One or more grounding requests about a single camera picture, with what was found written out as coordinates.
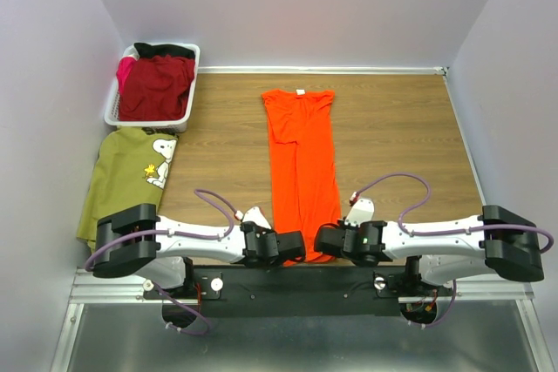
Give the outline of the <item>orange t shirt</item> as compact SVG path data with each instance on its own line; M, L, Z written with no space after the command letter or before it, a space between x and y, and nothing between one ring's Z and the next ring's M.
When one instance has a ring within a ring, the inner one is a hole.
M314 249L318 230L341 218L330 120L333 91L266 91L274 227L302 233L309 263L332 256Z

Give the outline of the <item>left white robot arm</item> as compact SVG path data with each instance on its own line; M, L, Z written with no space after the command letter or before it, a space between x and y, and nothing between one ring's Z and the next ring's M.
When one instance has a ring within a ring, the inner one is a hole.
M194 258L244 267L305 259L302 233L277 233L259 207L226 217L224 227L188 224L159 216L153 204L108 215L98 221L95 250L85 269L105 279L136 274L167 290L187 282Z

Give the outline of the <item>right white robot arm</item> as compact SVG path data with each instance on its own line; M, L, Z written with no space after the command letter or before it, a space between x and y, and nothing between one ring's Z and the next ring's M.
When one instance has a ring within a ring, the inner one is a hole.
M318 229L314 248L357 266L407 260L418 281L439 287L450 281L497 274L507 281L538 282L544 278L535 223L502 206L483 206L479 215L431 223L340 220Z

